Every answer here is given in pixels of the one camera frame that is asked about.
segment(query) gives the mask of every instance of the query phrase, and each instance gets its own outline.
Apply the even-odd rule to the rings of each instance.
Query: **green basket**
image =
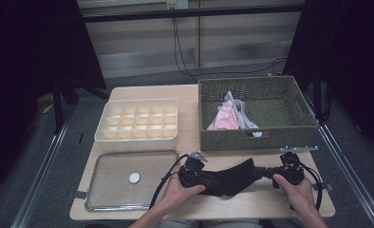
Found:
[[[259,128],[207,130],[228,91]],[[198,94],[201,151],[306,146],[319,127],[292,76],[199,80]]]

